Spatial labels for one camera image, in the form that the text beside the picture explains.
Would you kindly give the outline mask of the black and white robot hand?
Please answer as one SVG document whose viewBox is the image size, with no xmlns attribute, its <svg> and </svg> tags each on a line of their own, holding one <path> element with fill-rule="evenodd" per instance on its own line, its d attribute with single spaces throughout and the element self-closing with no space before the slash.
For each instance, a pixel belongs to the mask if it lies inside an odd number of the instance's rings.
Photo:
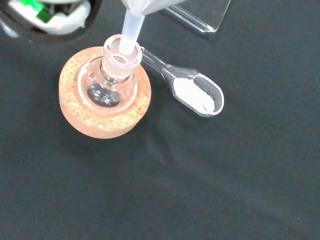
<svg viewBox="0 0 320 240">
<path fill-rule="evenodd" d="M 11 38 L 67 43 L 88 31 L 101 6 L 101 0 L 2 0 L 0 27 Z"/>
</svg>

